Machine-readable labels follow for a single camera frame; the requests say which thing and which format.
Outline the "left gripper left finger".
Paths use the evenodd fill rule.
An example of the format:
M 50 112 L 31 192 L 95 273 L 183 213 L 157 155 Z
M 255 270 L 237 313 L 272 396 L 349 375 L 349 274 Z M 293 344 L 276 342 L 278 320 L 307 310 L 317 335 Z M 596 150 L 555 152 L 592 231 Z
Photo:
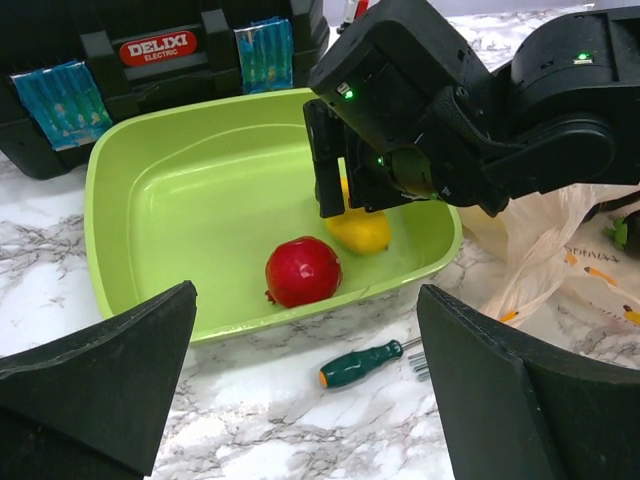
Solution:
M 196 315 L 189 281 L 1 360 L 4 479 L 151 475 Z

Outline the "translucent orange plastic bag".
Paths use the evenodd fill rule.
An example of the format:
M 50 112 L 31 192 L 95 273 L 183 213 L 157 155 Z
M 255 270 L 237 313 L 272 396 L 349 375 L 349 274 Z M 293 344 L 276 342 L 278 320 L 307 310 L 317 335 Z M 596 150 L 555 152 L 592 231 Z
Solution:
M 639 201 L 584 218 L 598 203 L 639 192 L 636 186 L 576 185 L 512 201 L 497 217 L 478 207 L 459 209 L 465 232 L 505 264 L 503 277 L 481 306 L 483 314 L 512 327 L 532 317 L 554 295 L 578 303 L 603 320 L 603 346 L 590 334 L 577 349 L 593 358 L 639 365 L 639 258 L 616 249 L 603 230 L 639 210 Z

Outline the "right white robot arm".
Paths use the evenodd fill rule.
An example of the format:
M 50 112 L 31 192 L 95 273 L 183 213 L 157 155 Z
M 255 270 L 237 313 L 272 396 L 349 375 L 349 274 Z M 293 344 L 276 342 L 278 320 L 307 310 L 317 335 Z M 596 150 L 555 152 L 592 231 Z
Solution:
M 568 14 L 488 70 L 425 1 L 382 1 L 313 69 L 303 114 L 320 214 L 477 206 L 639 181 L 639 10 Z

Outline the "yellow fake mango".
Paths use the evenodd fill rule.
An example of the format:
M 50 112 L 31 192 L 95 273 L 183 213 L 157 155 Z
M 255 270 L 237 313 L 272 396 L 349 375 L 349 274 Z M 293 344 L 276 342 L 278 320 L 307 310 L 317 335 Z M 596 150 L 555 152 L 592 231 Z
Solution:
M 359 255 L 375 255 L 387 250 L 392 241 L 392 231 L 386 214 L 351 208 L 345 176 L 341 177 L 341 188 L 345 212 L 325 220 L 329 234 L 344 248 Z

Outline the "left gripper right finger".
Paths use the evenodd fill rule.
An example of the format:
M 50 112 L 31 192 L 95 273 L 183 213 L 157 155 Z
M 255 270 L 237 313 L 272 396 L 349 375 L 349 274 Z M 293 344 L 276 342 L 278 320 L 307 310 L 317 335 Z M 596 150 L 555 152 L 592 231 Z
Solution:
M 457 479 L 636 479 L 639 373 L 546 343 L 435 285 L 417 317 Z

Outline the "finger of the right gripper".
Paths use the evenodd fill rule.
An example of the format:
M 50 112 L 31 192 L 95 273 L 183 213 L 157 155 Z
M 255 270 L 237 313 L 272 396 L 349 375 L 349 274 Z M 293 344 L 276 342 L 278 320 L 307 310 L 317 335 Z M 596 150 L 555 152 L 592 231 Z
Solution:
M 312 160 L 316 198 L 323 219 L 345 212 L 338 159 L 345 153 L 344 130 L 338 120 L 312 120 Z

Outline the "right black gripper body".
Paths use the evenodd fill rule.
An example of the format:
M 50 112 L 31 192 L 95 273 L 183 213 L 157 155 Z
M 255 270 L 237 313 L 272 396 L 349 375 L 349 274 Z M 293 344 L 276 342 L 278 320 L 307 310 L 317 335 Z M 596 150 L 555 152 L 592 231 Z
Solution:
M 345 176 L 348 181 L 351 208 L 364 208 L 366 212 L 373 213 L 413 201 L 439 198 L 431 179 L 431 166 L 415 149 L 380 154 L 324 102 L 310 100 L 302 110 L 311 155 L 312 120 L 329 117 L 341 123 L 345 153 L 338 161 L 340 176 Z

